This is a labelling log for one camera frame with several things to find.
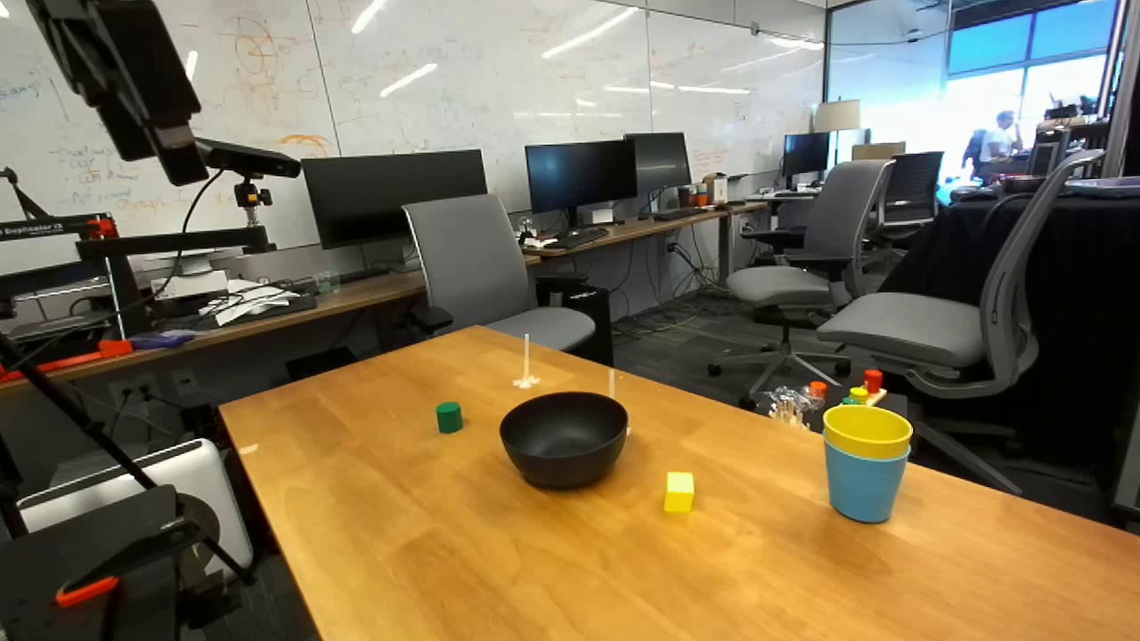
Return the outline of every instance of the yellow block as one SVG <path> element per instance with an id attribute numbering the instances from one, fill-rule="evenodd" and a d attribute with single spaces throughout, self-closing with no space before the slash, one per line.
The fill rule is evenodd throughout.
<path id="1" fill-rule="evenodd" d="M 695 493 L 697 493 L 697 479 L 686 468 L 665 472 L 665 511 L 690 511 Z"/>

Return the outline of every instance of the blue cup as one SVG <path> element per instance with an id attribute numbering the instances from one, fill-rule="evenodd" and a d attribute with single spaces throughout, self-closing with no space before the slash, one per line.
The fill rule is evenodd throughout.
<path id="1" fill-rule="evenodd" d="M 907 452 L 894 460 L 865 460 L 865 456 L 847 456 L 846 448 L 827 446 L 831 506 L 841 515 L 859 522 L 892 518 L 904 460 Z"/>

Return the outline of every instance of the cable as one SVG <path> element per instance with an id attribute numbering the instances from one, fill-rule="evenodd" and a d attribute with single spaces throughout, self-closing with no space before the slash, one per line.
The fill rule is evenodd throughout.
<path id="1" fill-rule="evenodd" d="M 190 230 L 190 217 L 197 213 L 198 198 L 210 191 L 210 186 L 214 186 L 220 173 L 223 173 L 223 167 L 220 167 L 220 172 L 214 172 L 214 173 L 198 186 L 198 191 L 190 198 L 190 211 L 184 211 L 184 217 L 181 217 L 179 233 L 184 233 L 184 230 Z M 158 287 L 153 287 L 153 297 L 168 293 L 168 283 L 172 283 L 172 282 L 173 282 L 173 275 L 179 275 L 179 264 L 181 264 L 181 249 L 173 252 L 173 258 L 172 258 L 172 269 L 168 269 L 164 283 L 158 283 Z"/>

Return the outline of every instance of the floor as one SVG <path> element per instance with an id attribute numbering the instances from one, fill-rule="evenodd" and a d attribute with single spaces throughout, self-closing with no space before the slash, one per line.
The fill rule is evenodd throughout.
<path id="1" fill-rule="evenodd" d="M 652 313 L 627 318 L 612 327 L 615 366 L 633 369 L 695 394 L 710 394 L 739 405 L 748 379 L 758 375 L 753 346 L 777 339 L 777 327 L 754 325 L 742 303 L 707 287 L 697 296 L 672 297 Z M 956 468 L 949 460 L 916 452 L 919 461 Z M 1036 460 L 1011 460 L 998 448 L 986 460 L 1024 484 L 1025 497 L 1049 503 L 1091 518 L 1109 518 L 1109 493 L 1091 468 L 1049 466 Z M 242 588 L 242 610 L 210 621 L 207 630 L 190 630 L 190 641 L 305 641 L 317 636 L 287 567 L 279 550 L 257 562 L 257 584 Z"/>

